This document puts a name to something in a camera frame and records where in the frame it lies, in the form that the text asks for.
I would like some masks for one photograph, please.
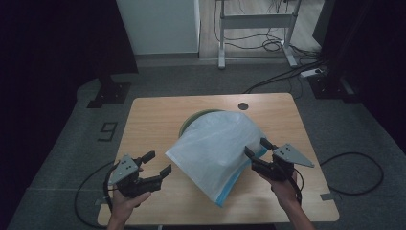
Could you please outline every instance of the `human arm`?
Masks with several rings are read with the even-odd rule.
[[[107,230],[122,230],[133,209],[151,196],[151,192],[127,198],[117,188],[113,192],[113,210],[108,221]]]
[[[296,199],[296,193],[289,181],[273,181],[268,177],[260,174],[260,176],[268,181],[278,202],[289,217],[290,222],[293,224],[296,230],[314,230],[313,224],[305,214],[298,200]],[[297,173],[293,173],[293,179],[297,180]]]

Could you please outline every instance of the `blue trim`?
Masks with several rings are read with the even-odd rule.
[[[260,158],[262,157],[268,149],[262,147],[262,150],[257,152],[255,154],[256,157]],[[228,194],[230,193],[231,189],[233,188],[234,184],[238,180],[239,176],[241,175],[242,171],[245,170],[247,166],[249,166],[251,163],[251,160],[248,159],[247,161],[244,162],[244,164],[230,177],[229,181],[227,181],[227,184],[224,186],[223,191],[221,194],[218,196],[217,200],[215,201],[215,204],[218,205],[219,207],[223,207],[223,203],[226,200]]]

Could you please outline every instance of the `power strip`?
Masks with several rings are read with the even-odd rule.
[[[303,71],[301,73],[301,78],[308,78],[308,77],[313,77],[313,76],[317,76],[319,74],[322,74],[323,71],[319,68],[317,69],[312,69],[312,70],[307,70],[307,71]]]

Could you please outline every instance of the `black cable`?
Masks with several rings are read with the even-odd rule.
[[[319,58],[320,57],[320,52],[317,51],[306,51],[306,50],[302,50],[292,44],[289,45],[292,50],[297,53],[297,54],[302,54],[304,56],[308,56],[308,57],[313,57],[313,58]]]
[[[302,176],[302,174],[298,171],[298,170],[296,170],[295,169],[295,171],[298,173],[298,175],[301,177],[301,180],[302,180],[302,186],[301,186],[301,190],[304,188],[304,186],[305,186],[305,181],[304,181],[304,177]]]
[[[281,3],[282,3],[282,0],[280,0],[279,5],[278,5],[278,3],[277,3],[277,8],[276,8],[277,13],[279,13],[279,9],[280,9],[280,7],[281,7]]]
[[[107,174],[105,175],[105,179],[104,182],[102,183],[102,189],[103,189],[103,193],[104,193],[104,199],[107,202],[108,205],[108,209],[110,209],[110,212],[113,211],[113,203],[111,202],[111,197],[110,194],[108,193],[108,180],[110,178],[110,174],[117,169],[117,166],[119,165],[119,163],[115,164],[113,167],[110,168],[110,170],[107,172]]]
[[[239,4],[239,9],[245,14],[245,11],[241,7],[241,0],[238,0],[238,4]]]
[[[335,159],[335,158],[338,158],[338,157],[342,157],[342,156],[345,156],[345,155],[361,155],[361,156],[364,156],[364,157],[370,159],[371,161],[373,161],[373,163],[376,165],[376,167],[380,170],[380,178],[379,178],[379,181],[378,181],[376,184],[374,184],[372,187],[370,187],[369,189],[367,189],[367,190],[365,190],[365,191],[362,191],[362,192],[358,192],[358,193],[349,193],[349,192],[341,191],[341,190],[338,190],[338,189],[333,188],[333,187],[331,187],[331,186],[328,186],[332,191],[337,192],[337,193],[340,193],[340,194],[343,194],[343,195],[348,195],[348,196],[360,196],[360,195],[364,195],[364,194],[367,194],[367,193],[373,191],[373,190],[376,189],[380,184],[382,184],[383,178],[384,178],[384,172],[383,172],[382,167],[381,167],[372,157],[368,156],[367,154],[361,153],[361,152],[351,151],[351,152],[344,152],[344,153],[335,155],[335,156],[329,158],[328,160],[324,161],[323,163],[320,163],[320,166],[325,165],[325,163],[331,161],[332,159]]]
[[[289,83],[289,90],[287,90],[288,93],[292,92],[293,86],[292,86],[292,82],[290,82],[290,78],[287,79],[287,82]]]
[[[293,100],[300,99],[304,93],[304,86],[302,84],[301,79],[299,78],[299,76],[296,76],[296,79],[298,80],[299,84],[301,85],[301,93],[299,94],[299,96],[295,97]]]
[[[276,81],[281,81],[281,80],[286,80],[286,79],[293,78],[293,77],[295,77],[295,76],[300,75],[301,72],[303,72],[303,71],[305,71],[305,70],[308,70],[308,69],[310,69],[310,68],[314,68],[315,66],[321,65],[321,64],[323,64],[323,63],[324,63],[324,62],[323,62],[322,60],[317,60],[317,61],[314,61],[314,62],[309,63],[309,64],[307,64],[307,65],[300,66],[298,69],[293,69],[293,70],[289,70],[289,71],[287,71],[287,72],[278,74],[277,76],[274,76],[274,77],[272,77],[272,78],[270,78],[270,79],[268,79],[268,80],[261,81],[261,82],[255,84],[255,85],[249,87],[247,90],[245,90],[245,91],[243,92],[243,94],[249,94],[249,93],[252,92],[253,89],[255,89],[255,88],[257,88],[257,87],[260,87],[260,86],[263,86],[263,85],[266,85],[266,84],[269,84],[269,83],[272,83],[272,82],[276,82]],[[278,79],[279,77],[282,77],[282,76],[287,75],[287,74],[290,74],[290,73],[292,73],[292,75],[290,75],[289,77]]]
[[[269,49],[268,45],[274,45],[274,46],[276,46],[276,49]],[[265,51],[268,51],[268,52],[277,52],[282,48],[282,45],[278,40],[268,38],[262,42],[261,48],[263,48]]]
[[[286,0],[285,3],[286,3],[286,9],[284,10],[284,13],[287,13],[287,7],[289,6],[289,0]]]
[[[102,169],[104,169],[105,167],[107,167],[108,165],[113,164],[114,161],[110,161],[107,164],[101,166],[100,168],[98,168],[97,170],[95,170],[94,172],[92,172],[89,176],[86,177],[86,179],[83,180],[83,182],[80,184],[80,186],[78,187],[76,194],[75,194],[75,201],[74,201],[74,208],[75,208],[75,215],[77,216],[77,218],[84,224],[86,224],[87,226],[90,227],[94,227],[94,228],[99,228],[99,229],[105,229],[105,227],[100,226],[100,225],[95,225],[92,224],[88,221],[86,221],[85,219],[83,219],[80,214],[79,214],[79,210],[78,210],[78,197],[79,197],[79,192],[80,189],[83,187],[83,185],[96,173],[98,173],[99,171],[101,171]]]
[[[271,4],[269,5],[268,10],[267,10],[268,13],[272,11],[272,8],[274,7],[274,5],[275,5],[275,0],[272,1]]]
[[[303,59],[318,60],[316,57],[300,57],[300,58],[299,58],[299,63],[300,63],[301,65],[304,65],[304,64],[302,63],[302,60],[303,60]]]
[[[248,39],[251,37],[256,37],[256,36],[267,36],[267,34],[254,34],[254,35],[249,35],[249,36],[244,36],[244,37],[237,37],[237,38],[228,38],[224,36],[225,40],[243,40],[243,39]]]
[[[237,47],[237,48],[239,48],[239,49],[241,49],[241,50],[257,50],[257,49],[263,48],[263,45],[261,45],[261,46],[256,46],[256,47],[241,47],[241,46],[237,46],[236,44],[228,43],[228,42],[225,42],[224,44]]]

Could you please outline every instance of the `gray carpet floor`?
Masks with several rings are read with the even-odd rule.
[[[99,90],[97,80],[78,90],[78,101],[70,119],[24,194],[9,229],[93,229],[75,215],[75,194],[88,175],[115,159],[135,98],[239,94],[257,82],[289,70],[289,67],[282,62],[228,64],[226,70],[218,70],[215,65],[147,66],[139,70],[139,74],[113,76],[116,82],[132,83],[124,104],[86,108]],[[341,100],[316,100],[308,82],[298,78],[281,80],[253,91],[272,92],[293,95],[320,162],[342,152],[358,151],[375,159],[385,173],[383,183],[368,194],[353,196],[333,192],[340,219],[315,222],[316,227],[405,229],[406,157],[364,105]],[[101,132],[102,126],[110,122],[118,123],[115,135],[111,142],[101,142],[99,139],[110,135]],[[330,186],[353,193],[369,188],[379,179],[379,170],[372,161],[356,155],[327,163],[323,171]],[[79,214],[92,224],[97,224],[106,172],[107,168],[94,174],[78,196]],[[290,223],[275,225],[277,229],[292,229]],[[269,228],[261,225],[249,229]]]

